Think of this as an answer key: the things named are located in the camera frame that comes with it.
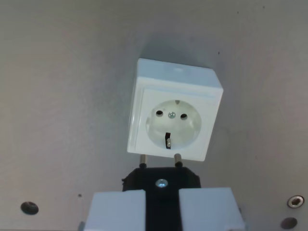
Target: white electrical outlet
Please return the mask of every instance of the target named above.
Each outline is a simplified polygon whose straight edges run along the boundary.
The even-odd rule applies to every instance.
[[[212,69],[139,59],[127,151],[204,161],[222,93]]]

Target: socket center screw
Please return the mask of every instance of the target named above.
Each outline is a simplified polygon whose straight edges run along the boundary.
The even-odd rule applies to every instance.
[[[168,117],[169,117],[170,119],[175,118],[175,112],[169,112],[169,113],[168,113]]]

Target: black hole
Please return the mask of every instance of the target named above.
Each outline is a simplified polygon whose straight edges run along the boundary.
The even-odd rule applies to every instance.
[[[157,116],[162,116],[162,115],[163,115],[163,112],[159,110],[159,111],[156,112],[156,115],[157,115]]]
[[[296,225],[297,225],[296,218],[286,218],[280,224],[281,228],[283,228],[284,230],[293,229]]]
[[[186,114],[181,114],[181,120],[185,120],[187,119],[187,115]]]
[[[292,205],[298,205],[300,202],[301,202],[301,200],[296,198],[296,199],[292,200],[291,204]]]
[[[39,207],[30,201],[23,202],[20,206],[20,209],[28,215],[35,215],[39,212]]]

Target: white plastic block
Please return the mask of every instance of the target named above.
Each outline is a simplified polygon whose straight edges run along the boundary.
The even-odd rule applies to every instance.
[[[222,93],[212,69],[139,59],[127,151],[204,161]]]
[[[230,188],[180,189],[183,231],[245,230]]]
[[[145,191],[95,193],[84,231],[145,231]]]

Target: gray metal surface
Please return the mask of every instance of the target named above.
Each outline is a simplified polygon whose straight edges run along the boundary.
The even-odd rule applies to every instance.
[[[224,94],[203,187],[230,186],[252,231],[308,206],[305,0],[0,1],[0,229],[77,230],[121,190],[139,57],[210,67]],[[150,157],[149,167],[174,160]],[[33,201],[39,213],[19,206]]]

